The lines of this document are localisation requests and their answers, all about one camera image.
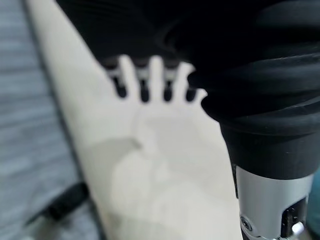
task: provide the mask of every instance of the gray fabric surface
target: gray fabric surface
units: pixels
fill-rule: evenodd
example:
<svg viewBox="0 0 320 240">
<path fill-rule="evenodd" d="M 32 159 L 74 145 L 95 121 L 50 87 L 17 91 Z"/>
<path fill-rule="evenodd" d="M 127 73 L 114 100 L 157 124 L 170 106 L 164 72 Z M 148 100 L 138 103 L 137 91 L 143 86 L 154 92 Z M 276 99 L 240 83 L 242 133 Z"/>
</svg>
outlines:
<svg viewBox="0 0 320 240">
<path fill-rule="evenodd" d="M 82 181 L 19 0 L 0 0 L 0 239 Z M 54 240 L 103 238 L 91 202 L 56 227 Z"/>
</svg>

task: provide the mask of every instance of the robotic arm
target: robotic arm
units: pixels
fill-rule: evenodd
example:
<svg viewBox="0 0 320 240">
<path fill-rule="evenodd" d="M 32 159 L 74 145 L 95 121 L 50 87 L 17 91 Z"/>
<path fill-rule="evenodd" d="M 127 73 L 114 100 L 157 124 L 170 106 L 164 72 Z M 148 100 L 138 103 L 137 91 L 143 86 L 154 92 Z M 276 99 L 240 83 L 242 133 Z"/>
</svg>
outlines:
<svg viewBox="0 0 320 240">
<path fill-rule="evenodd" d="M 320 1 L 58 3 L 94 54 L 101 53 L 99 35 L 94 40 L 78 24 L 89 17 L 84 8 L 102 24 L 103 9 L 118 11 L 123 22 L 121 11 L 133 6 L 157 46 L 195 66 L 191 87 L 208 92 L 202 107 L 220 123 L 228 148 L 243 239 L 293 240 L 304 230 L 320 164 Z"/>
</svg>

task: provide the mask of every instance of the white plastic surface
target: white plastic surface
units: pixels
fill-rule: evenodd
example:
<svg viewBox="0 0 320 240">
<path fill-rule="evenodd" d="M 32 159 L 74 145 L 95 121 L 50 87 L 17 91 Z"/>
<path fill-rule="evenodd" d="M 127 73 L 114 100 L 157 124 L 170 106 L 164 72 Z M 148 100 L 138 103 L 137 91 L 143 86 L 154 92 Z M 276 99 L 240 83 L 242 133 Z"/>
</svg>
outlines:
<svg viewBox="0 0 320 240">
<path fill-rule="evenodd" d="M 127 58 L 128 97 L 112 81 L 52 0 L 28 0 L 77 154 L 111 240 L 240 240 L 239 208 L 219 126 L 185 102 L 183 65 L 174 99 L 163 102 L 160 60 L 151 63 L 141 104 Z"/>
</svg>

